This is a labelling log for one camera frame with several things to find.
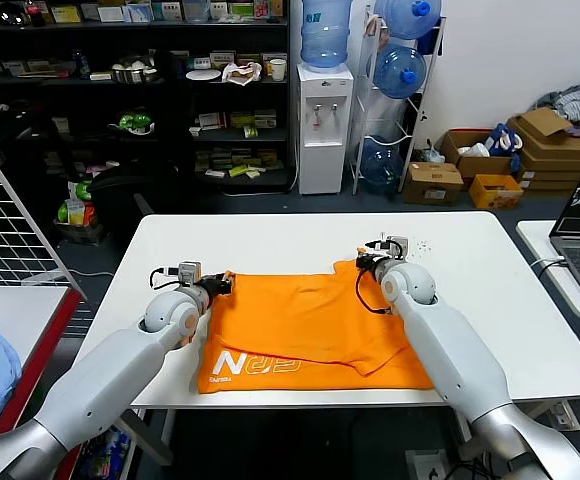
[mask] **orange shirt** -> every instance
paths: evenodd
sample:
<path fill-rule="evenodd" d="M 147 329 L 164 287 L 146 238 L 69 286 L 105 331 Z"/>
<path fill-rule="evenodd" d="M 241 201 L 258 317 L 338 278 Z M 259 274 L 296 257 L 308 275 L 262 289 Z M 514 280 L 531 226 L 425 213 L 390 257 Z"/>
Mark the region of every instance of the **orange shirt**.
<path fill-rule="evenodd" d="M 431 388 L 403 321 L 366 310 L 354 261 L 334 274 L 236 275 L 212 311 L 199 391 Z M 365 301 L 386 307 L 370 274 Z"/>

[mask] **white wall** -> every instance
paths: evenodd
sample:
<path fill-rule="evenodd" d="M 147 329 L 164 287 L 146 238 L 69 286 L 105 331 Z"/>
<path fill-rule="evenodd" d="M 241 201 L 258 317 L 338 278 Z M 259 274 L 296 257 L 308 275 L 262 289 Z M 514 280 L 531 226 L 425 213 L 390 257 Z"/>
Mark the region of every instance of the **white wall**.
<path fill-rule="evenodd" d="M 357 72 L 365 5 L 353 0 L 348 67 Z M 291 0 L 291 54 L 300 61 L 302 2 Z M 443 56 L 430 79 L 421 140 L 490 127 L 541 95 L 580 83 L 580 0 L 445 0 Z M 379 98 L 373 111 L 390 112 Z"/>

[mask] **white table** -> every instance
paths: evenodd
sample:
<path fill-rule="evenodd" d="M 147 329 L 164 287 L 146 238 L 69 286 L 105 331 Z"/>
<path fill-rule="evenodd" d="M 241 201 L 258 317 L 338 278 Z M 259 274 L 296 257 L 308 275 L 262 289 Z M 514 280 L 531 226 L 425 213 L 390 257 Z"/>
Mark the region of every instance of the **white table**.
<path fill-rule="evenodd" d="M 559 253 L 550 243 L 550 232 L 555 220 L 523 221 L 517 224 L 517 233 L 537 258 L 555 258 Z M 580 318 L 580 285 L 568 268 L 552 267 L 544 275 L 552 279 L 572 311 Z"/>
<path fill-rule="evenodd" d="M 0 286 L 0 334 L 19 355 L 24 374 L 67 291 L 66 287 Z"/>
<path fill-rule="evenodd" d="M 150 272 L 180 261 L 203 272 L 332 272 L 382 234 L 410 240 L 408 260 L 427 267 L 439 292 L 492 350 L 518 401 L 580 398 L 580 342 L 497 219 L 486 212 L 328 215 L 152 215 L 143 219 L 101 303 L 77 361 L 128 326 L 158 292 Z M 253 391 L 200 395 L 196 372 L 207 318 L 190 346 L 170 352 L 135 399 L 146 408 L 438 405 L 424 390 Z"/>

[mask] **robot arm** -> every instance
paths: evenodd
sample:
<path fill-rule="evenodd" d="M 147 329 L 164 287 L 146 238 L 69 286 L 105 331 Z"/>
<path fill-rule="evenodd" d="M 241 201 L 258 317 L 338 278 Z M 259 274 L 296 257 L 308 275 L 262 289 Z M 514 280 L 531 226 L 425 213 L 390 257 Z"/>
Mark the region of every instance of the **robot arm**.
<path fill-rule="evenodd" d="M 161 370 L 166 354 L 189 343 L 199 317 L 231 279 L 210 276 L 155 297 L 144 317 L 106 337 L 50 389 L 26 424 L 0 435 L 0 479 L 38 480 L 67 452 L 109 428 Z"/>
<path fill-rule="evenodd" d="M 508 393 L 505 373 L 466 318 L 437 295 L 420 265 L 406 263 L 393 243 L 360 252 L 357 265 L 381 284 L 439 395 L 507 461 L 530 454 L 535 463 L 506 480 L 580 480 L 580 455 L 559 432 L 528 418 Z"/>

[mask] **white water dispenser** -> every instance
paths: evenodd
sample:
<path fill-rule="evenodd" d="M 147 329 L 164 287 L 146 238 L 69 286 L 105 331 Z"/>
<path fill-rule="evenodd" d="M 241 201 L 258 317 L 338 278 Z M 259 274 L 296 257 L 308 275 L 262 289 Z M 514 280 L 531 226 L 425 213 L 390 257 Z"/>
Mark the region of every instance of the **white water dispenser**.
<path fill-rule="evenodd" d="M 352 74 L 344 63 L 331 69 L 299 71 L 296 152 L 299 193 L 339 193 L 348 140 Z"/>

